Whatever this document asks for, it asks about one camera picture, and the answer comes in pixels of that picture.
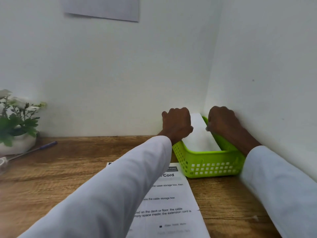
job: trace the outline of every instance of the wooden desk surface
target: wooden desk surface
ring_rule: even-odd
[[[0,176],[0,234],[17,237],[81,184],[150,136],[42,138],[59,144],[12,161]],[[172,162],[177,162],[172,155]],[[238,177],[189,179],[211,237],[280,237]]]

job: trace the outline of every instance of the sleeve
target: sleeve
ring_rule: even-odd
[[[283,238],[317,237],[317,183],[265,146],[248,154],[244,184],[262,202]]]
[[[171,154],[169,138],[149,139],[81,185],[20,238],[125,237]]]

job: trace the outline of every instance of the white flower pot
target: white flower pot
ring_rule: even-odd
[[[20,136],[14,136],[12,146],[5,146],[4,143],[0,144],[0,155],[15,155],[28,151],[35,145],[36,137],[32,137],[29,134],[23,134]]]

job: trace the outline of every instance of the potted plant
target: potted plant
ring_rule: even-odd
[[[21,154],[34,146],[39,119],[36,113],[46,106],[11,98],[11,93],[0,90],[0,155]]]

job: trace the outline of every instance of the plastic basket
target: plastic basket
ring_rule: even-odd
[[[219,135],[213,135],[222,151],[193,152],[183,141],[173,145],[173,151],[188,178],[232,176],[241,172],[245,157],[231,143]]]

